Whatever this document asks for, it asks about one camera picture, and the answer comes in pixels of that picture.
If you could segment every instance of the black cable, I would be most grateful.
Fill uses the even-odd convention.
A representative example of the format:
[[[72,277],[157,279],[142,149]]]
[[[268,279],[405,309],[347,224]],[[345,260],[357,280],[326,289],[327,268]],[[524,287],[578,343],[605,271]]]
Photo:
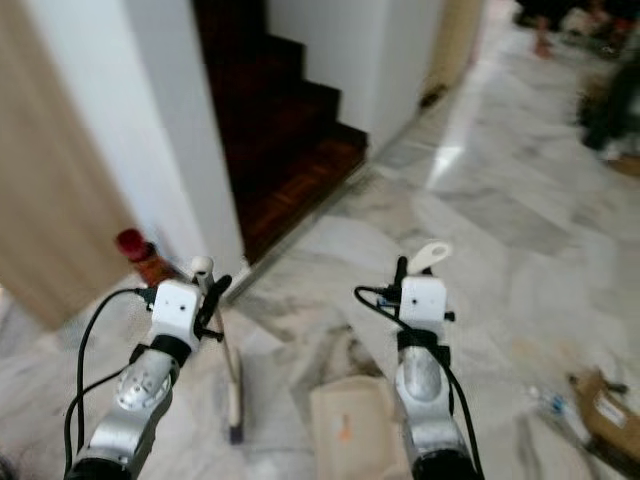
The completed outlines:
[[[65,475],[67,475],[73,463],[73,446],[71,445],[71,417],[73,416],[73,410],[76,408],[76,405],[78,404],[78,399],[84,397],[87,393],[89,393],[94,388],[99,387],[100,385],[107,383],[109,380],[116,378],[118,375],[120,375],[124,371],[125,368],[126,367],[121,368],[117,372],[113,372],[111,375],[104,377],[101,380],[98,380],[97,382],[94,382],[91,385],[89,385],[87,388],[82,390],[82,394],[80,396],[76,396],[73,400],[71,400],[69,407],[67,407],[67,413],[64,417],[64,455],[65,455],[64,474]]]
[[[412,333],[415,332],[415,329],[410,327],[409,325],[407,325],[405,322],[403,322],[402,320],[400,320],[399,318],[391,315],[389,312],[382,310],[382,308],[378,307],[377,305],[374,305],[373,303],[368,302],[360,292],[369,292],[369,293],[375,293],[377,295],[380,295],[384,292],[383,288],[371,288],[371,287],[356,287],[356,289],[354,290],[354,295],[356,297],[356,299],[358,299],[358,301],[360,303],[362,303],[365,307],[373,310],[376,313],[379,313],[380,315],[382,315],[383,317],[391,320],[393,323],[395,323],[396,325],[398,325],[400,328],[402,328],[404,331]],[[436,354],[436,352],[434,352],[431,347],[429,347],[428,345],[426,345],[424,342],[419,340],[419,337],[415,337],[416,340],[419,341],[420,344],[422,344],[422,346],[424,348],[426,348],[429,353],[431,353],[431,355],[433,356],[433,358],[435,358],[435,360],[438,362],[438,364],[442,367],[442,369],[444,370],[444,373],[447,375],[447,378],[449,379],[449,381],[453,384],[454,388],[456,389],[456,392],[458,394],[458,399],[460,400],[460,405],[462,406],[462,411],[464,412],[464,421],[465,424],[467,426],[467,433],[469,434],[469,444],[471,447],[471,455],[473,456],[473,463],[475,465],[476,468],[476,473],[478,474],[478,477],[480,478],[480,480],[484,480],[484,472],[482,471],[482,464],[480,462],[480,452],[478,450],[478,441],[476,439],[476,431],[473,428],[473,421],[471,419],[471,411],[469,410],[469,404],[467,403],[467,398],[464,394],[464,391],[462,390],[462,386],[460,385],[460,382],[458,382],[458,379],[456,378],[456,376],[454,375],[454,373],[451,371],[451,369],[449,368],[448,365],[446,365],[444,362],[440,361],[440,359],[438,358],[438,355]]]
[[[109,294],[104,300],[102,300],[102,302],[100,302],[100,305],[98,305],[98,308],[96,308],[95,312],[93,312],[91,320],[89,320],[89,324],[87,325],[87,328],[84,330],[84,334],[82,335],[82,340],[80,341],[80,349],[78,350],[78,367],[76,370],[76,400],[78,403],[78,452],[84,445],[84,401],[82,398],[82,391],[84,382],[84,351],[87,348],[89,334],[91,334],[93,325],[96,323],[100,312],[102,312],[102,309],[107,303],[109,303],[112,298],[123,293],[140,294],[140,292],[142,292],[142,289],[140,288],[123,288]]]

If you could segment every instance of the clutter on floor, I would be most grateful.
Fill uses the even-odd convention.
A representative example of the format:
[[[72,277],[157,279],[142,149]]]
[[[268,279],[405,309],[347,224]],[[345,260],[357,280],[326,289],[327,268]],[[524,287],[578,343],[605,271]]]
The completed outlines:
[[[565,43],[587,48],[599,57],[618,59],[634,35],[640,2],[637,0],[516,0],[521,9],[516,25],[561,32]]]
[[[394,402],[384,378],[355,376],[311,393],[319,480],[410,478]]]
[[[571,378],[582,421],[591,438],[586,447],[629,478],[640,478],[640,416],[612,393],[626,385],[610,384],[600,370]]]

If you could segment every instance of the wooden stair tread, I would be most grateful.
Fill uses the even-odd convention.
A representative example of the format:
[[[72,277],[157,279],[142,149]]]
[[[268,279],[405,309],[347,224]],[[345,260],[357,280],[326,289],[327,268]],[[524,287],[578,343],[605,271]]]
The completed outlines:
[[[336,125],[263,192],[237,199],[247,259],[254,262],[364,162],[366,145],[345,141]]]
[[[245,118],[220,116],[227,164],[238,186],[254,169],[268,170],[316,140],[333,123],[340,92],[305,83],[298,90],[271,98]]]
[[[304,80],[304,45],[267,33],[266,1],[192,0],[250,263],[367,149],[366,134],[336,122],[340,91]]]
[[[261,95],[278,92],[300,82],[304,47],[267,37],[263,47],[233,61],[207,61],[207,70],[219,108],[237,110]]]

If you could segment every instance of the white wall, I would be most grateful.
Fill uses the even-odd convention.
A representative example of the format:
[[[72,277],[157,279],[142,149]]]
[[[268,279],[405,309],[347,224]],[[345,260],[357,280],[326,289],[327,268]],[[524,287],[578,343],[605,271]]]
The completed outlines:
[[[166,61],[186,73],[179,84],[171,84],[180,73],[174,72],[164,87],[170,93],[178,88],[195,93],[168,95],[158,102],[162,85],[154,93],[125,0],[24,1],[138,226],[179,260],[205,253],[224,262],[230,273],[239,271],[242,247],[219,165],[218,139],[209,114],[201,111],[208,112],[209,104],[194,104],[202,93],[202,78],[197,67],[186,66],[193,61],[189,40],[182,34],[182,43],[166,51]],[[162,19],[170,3],[147,13]],[[178,30],[186,25],[177,21],[173,27],[172,33],[180,36]],[[176,59],[183,56],[179,64]],[[149,64],[155,60],[152,56]],[[167,108],[176,115],[163,118]],[[189,115],[193,130],[176,128]],[[194,140],[198,135],[207,139]],[[189,142],[193,148],[187,148]],[[206,156],[218,165],[202,161]],[[211,175],[208,189],[194,181],[200,174],[206,179]],[[210,216],[202,205],[210,207]],[[219,222],[215,230],[214,222]]]
[[[222,142],[190,2],[128,0],[129,21],[185,191],[218,272],[243,255]]]
[[[269,0],[269,28],[307,46],[307,78],[342,90],[375,154],[417,111],[444,1]]]
[[[342,90],[340,121],[371,127],[389,0],[268,0],[272,34],[307,47],[306,77]]]
[[[378,151],[416,115],[446,0],[391,0],[374,78],[371,149]]]

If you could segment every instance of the marble floor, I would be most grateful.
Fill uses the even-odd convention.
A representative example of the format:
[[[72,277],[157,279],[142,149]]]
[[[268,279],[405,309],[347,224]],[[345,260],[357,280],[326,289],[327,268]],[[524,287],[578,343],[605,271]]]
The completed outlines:
[[[352,374],[391,378],[396,364],[392,328],[353,288],[390,281],[397,256],[431,238],[455,249],[435,273],[457,313],[447,340],[486,477],[620,478],[543,422],[527,391],[567,393],[566,373],[597,365],[632,386],[640,409],[640,184],[600,165],[572,124],[579,76],[606,66],[563,46],[537,60],[529,33],[500,12],[455,95],[350,179],[227,306],[244,364],[245,445],[226,441],[222,357],[207,345],[181,374],[142,480],[314,478],[310,389]],[[86,316],[52,334],[4,305],[0,452],[20,478],[60,478]],[[135,300],[105,317],[91,380],[119,368],[149,322]],[[90,426],[108,402],[90,395]]]

